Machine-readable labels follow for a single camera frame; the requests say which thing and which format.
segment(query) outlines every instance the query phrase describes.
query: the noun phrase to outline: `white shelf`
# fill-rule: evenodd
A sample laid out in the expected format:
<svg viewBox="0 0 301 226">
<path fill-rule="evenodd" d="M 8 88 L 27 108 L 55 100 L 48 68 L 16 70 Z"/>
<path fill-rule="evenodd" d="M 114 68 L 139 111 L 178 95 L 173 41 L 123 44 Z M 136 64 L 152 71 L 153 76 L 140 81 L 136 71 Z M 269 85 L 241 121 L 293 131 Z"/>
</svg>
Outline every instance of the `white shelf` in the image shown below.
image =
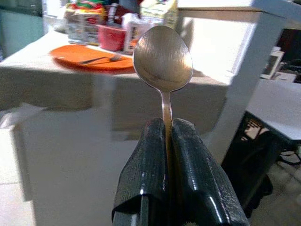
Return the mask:
<svg viewBox="0 0 301 226">
<path fill-rule="evenodd" d="M 301 5 L 286 0 L 178 0 L 179 9 L 262 11 L 301 23 Z"/>
</svg>

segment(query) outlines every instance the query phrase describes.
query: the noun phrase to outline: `spoon handle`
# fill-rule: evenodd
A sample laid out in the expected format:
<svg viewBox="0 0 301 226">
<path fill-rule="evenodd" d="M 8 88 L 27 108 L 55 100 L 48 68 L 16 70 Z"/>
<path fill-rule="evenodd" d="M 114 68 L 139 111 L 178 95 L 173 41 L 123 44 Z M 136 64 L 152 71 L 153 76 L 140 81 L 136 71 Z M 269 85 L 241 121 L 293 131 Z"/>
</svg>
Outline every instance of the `spoon handle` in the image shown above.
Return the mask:
<svg viewBox="0 0 301 226">
<path fill-rule="evenodd" d="M 169 182 L 169 220 L 174 218 L 174 168 L 173 168 L 173 153 L 171 150 L 171 130 L 172 130 L 172 111 L 170 103 L 170 92 L 160 92 L 162 97 L 162 113 L 163 122 L 165 124 L 165 143 L 166 143 L 166 158 L 167 158 L 167 174 Z"/>
<path fill-rule="evenodd" d="M 161 92 L 162 97 L 162 113 L 163 121 L 165 124 L 165 138 L 166 138 L 166 152 L 167 152 L 167 164 L 170 170 L 170 164 L 172 163 L 172 155 L 170 150 L 171 145 L 171 128 L 172 128 L 172 112 L 170 103 L 170 92 Z"/>
</svg>

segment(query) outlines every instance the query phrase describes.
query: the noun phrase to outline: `white table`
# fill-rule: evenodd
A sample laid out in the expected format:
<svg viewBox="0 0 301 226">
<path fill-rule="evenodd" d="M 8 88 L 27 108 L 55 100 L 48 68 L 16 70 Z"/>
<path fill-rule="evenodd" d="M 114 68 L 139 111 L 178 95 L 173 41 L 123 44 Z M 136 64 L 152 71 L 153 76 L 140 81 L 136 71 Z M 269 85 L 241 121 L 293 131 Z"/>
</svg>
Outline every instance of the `white table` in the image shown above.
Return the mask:
<svg viewBox="0 0 301 226">
<path fill-rule="evenodd" d="M 48 53 L 66 44 L 65 34 L 51 32 L 3 61 L 0 109 L 21 102 L 47 108 L 18 125 L 37 225 L 111 225 L 119 174 L 144 124 L 161 116 L 160 96 L 133 72 L 91 73 L 56 64 Z M 174 117 L 193 122 L 202 135 L 209 132 L 227 89 L 193 77 L 172 94 Z"/>
<path fill-rule="evenodd" d="M 263 178 L 268 173 L 272 164 L 275 163 L 279 154 L 284 150 L 296 151 L 301 144 L 301 85 L 284 81 L 271 81 L 260 79 L 254 94 L 246 109 L 244 118 L 233 139 L 233 145 L 230 147 L 223 166 L 229 173 L 230 179 L 243 180 L 240 177 L 247 177 L 248 180 L 242 182 L 238 189 L 238 198 L 246 208 L 260 186 Z M 250 120 L 255 120 L 261 128 L 268 128 L 266 140 L 258 144 L 260 140 L 249 139 L 241 141 L 245 137 L 245 129 Z M 235 157 L 237 152 L 245 150 L 238 149 L 238 144 L 246 142 L 252 150 L 239 160 Z M 260 155 L 261 161 L 254 162 L 250 156 Z"/>
<path fill-rule="evenodd" d="M 260 80 L 246 110 L 288 143 L 301 143 L 301 84 Z"/>
</svg>

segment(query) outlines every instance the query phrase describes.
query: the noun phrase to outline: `food package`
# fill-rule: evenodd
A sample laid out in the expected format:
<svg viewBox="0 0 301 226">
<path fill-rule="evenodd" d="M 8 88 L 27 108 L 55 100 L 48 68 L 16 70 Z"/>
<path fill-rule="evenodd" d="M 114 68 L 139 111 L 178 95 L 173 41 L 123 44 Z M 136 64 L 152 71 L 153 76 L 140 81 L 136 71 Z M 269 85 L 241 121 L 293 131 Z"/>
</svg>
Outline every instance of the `food package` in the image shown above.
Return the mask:
<svg viewBox="0 0 301 226">
<path fill-rule="evenodd" d="M 109 5 L 110 3 L 110 0 L 77 0 L 76 2 L 79 7 L 85 8 L 95 8 L 97 4 Z"/>
<path fill-rule="evenodd" d="M 143 20 L 174 29 L 178 16 L 177 1 L 144 0 L 140 4 L 140 14 Z"/>
<path fill-rule="evenodd" d="M 70 43 L 98 45 L 97 24 L 103 21 L 104 9 L 70 9 L 65 13 L 67 33 Z"/>
<path fill-rule="evenodd" d="M 154 25 L 139 19 L 137 14 L 127 13 L 122 16 L 122 28 L 126 30 L 123 51 L 131 54 L 141 36 Z"/>
</svg>

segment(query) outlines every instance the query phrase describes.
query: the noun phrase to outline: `picture frame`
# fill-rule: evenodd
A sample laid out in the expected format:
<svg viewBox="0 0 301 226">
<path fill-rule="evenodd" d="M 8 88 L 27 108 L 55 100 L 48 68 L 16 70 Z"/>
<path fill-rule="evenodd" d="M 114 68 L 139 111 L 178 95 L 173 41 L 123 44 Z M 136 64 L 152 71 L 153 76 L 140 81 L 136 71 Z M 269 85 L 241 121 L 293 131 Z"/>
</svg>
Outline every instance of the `picture frame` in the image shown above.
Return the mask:
<svg viewBox="0 0 301 226">
<path fill-rule="evenodd" d="M 272 50 L 269 60 L 263 70 L 263 73 L 261 74 L 261 78 L 263 79 L 271 79 L 275 70 L 277 69 L 277 66 L 281 62 L 281 59 L 283 57 L 284 52 L 278 51 L 278 50 Z"/>
</svg>

